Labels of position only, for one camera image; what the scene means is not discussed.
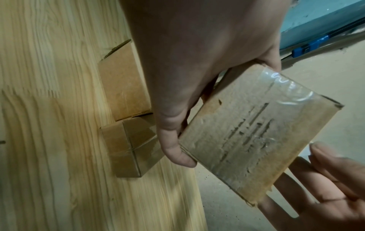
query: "torn cardboard surface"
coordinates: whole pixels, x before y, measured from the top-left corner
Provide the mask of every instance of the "torn cardboard surface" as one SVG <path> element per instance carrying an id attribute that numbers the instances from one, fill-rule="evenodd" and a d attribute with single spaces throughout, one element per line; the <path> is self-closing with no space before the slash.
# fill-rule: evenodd
<path id="1" fill-rule="evenodd" d="M 115 121 L 151 113 L 143 70 L 132 41 L 114 48 L 98 68 Z"/>
<path id="2" fill-rule="evenodd" d="M 251 205 L 343 105 L 250 62 L 230 69 L 180 137 Z"/>
<path id="3" fill-rule="evenodd" d="M 142 177 L 163 157 L 152 114 L 123 119 L 100 130 L 117 177 Z"/>

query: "hand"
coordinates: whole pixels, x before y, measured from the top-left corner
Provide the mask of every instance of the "hand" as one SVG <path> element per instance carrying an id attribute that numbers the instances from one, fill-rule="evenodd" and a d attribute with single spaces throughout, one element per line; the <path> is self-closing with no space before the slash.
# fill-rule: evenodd
<path id="1" fill-rule="evenodd" d="M 365 166 L 320 142 L 311 154 L 311 163 L 298 157 L 289 169 L 319 203 L 284 173 L 274 186 L 299 216 L 290 217 L 268 196 L 259 203 L 261 212 L 278 231 L 365 230 Z"/>
<path id="2" fill-rule="evenodd" d="M 223 70 L 260 59 L 280 71 L 280 26 L 291 0 L 121 0 L 143 67 L 161 148 L 195 167 L 178 134 Z"/>

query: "box side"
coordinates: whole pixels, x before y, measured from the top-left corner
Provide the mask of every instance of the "box side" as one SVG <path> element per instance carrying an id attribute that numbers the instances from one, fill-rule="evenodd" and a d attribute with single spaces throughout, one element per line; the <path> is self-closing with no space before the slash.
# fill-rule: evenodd
<path id="1" fill-rule="evenodd" d="M 102 60 L 99 73 L 114 120 L 150 113 L 151 103 L 139 64 L 129 42 Z"/>
<path id="2" fill-rule="evenodd" d="M 180 144 L 255 205 L 338 110 L 333 101 L 248 63 L 227 72 Z"/>
<path id="3" fill-rule="evenodd" d="M 115 122 L 100 130 L 114 174 L 117 177 L 141 177 L 123 122 Z"/>
<path id="4" fill-rule="evenodd" d="M 141 175 L 163 157 L 152 114 L 123 120 Z"/>

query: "brown cardboard box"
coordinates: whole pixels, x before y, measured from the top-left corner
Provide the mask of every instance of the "brown cardboard box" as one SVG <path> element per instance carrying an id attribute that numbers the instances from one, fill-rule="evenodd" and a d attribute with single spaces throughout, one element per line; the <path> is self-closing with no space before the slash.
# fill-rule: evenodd
<path id="1" fill-rule="evenodd" d="M 163 157 L 152 114 L 117 121 L 101 132 L 117 177 L 142 177 Z"/>
<path id="2" fill-rule="evenodd" d="M 115 121 L 151 112 L 151 103 L 134 43 L 114 48 L 98 65 Z"/>
<path id="3" fill-rule="evenodd" d="M 256 205 L 342 107 L 250 62 L 226 73 L 179 142 L 185 153 Z"/>

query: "gray floor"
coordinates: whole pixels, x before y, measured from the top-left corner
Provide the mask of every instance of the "gray floor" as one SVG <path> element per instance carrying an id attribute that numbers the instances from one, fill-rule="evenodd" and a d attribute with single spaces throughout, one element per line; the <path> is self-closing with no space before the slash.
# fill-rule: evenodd
<path id="1" fill-rule="evenodd" d="M 345 105 L 316 140 L 327 142 L 344 156 L 365 163 L 365 41 L 304 59 L 283 73 Z M 274 230 L 257 208 L 246 205 L 201 165 L 195 171 L 210 231 Z M 269 195 L 296 216 L 275 188 Z"/>

